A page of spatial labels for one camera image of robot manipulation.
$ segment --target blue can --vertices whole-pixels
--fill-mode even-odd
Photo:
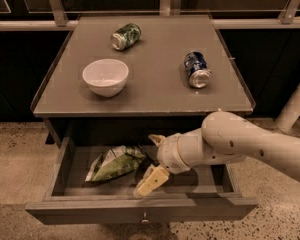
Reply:
[[[189,84],[195,88],[207,86],[211,78],[211,70],[200,52],[190,52],[184,59]]]

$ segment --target terrazzo floor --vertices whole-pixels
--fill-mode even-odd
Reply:
[[[24,205],[42,200],[52,176],[58,148],[47,134],[43,123],[0,123],[0,239],[300,239],[300,184],[250,158],[231,165],[243,196],[259,203],[240,221],[43,225]],[[289,134],[300,137],[300,119]]]

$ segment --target can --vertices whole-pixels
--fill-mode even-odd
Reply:
[[[211,78],[211,70],[207,67],[202,53],[190,52],[184,59],[189,84],[195,88],[203,88],[207,86]]]
[[[114,49],[123,51],[136,43],[141,36],[141,29],[137,24],[129,23],[111,35]]]

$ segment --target gray tabletop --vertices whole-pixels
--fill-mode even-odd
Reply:
[[[123,52],[110,36],[136,23],[141,38]],[[191,51],[203,53],[212,70],[203,89],[188,84],[183,61]],[[128,82],[112,98],[94,94],[82,79],[91,62],[114,58],[129,67]],[[112,117],[203,115],[216,111],[253,110],[236,71],[206,16],[83,17],[74,30],[34,114],[38,117]]]

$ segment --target bowl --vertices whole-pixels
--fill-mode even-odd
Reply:
[[[129,68],[122,61],[102,59],[90,63],[83,70],[82,77],[94,93],[112,97],[126,85],[128,74]]]

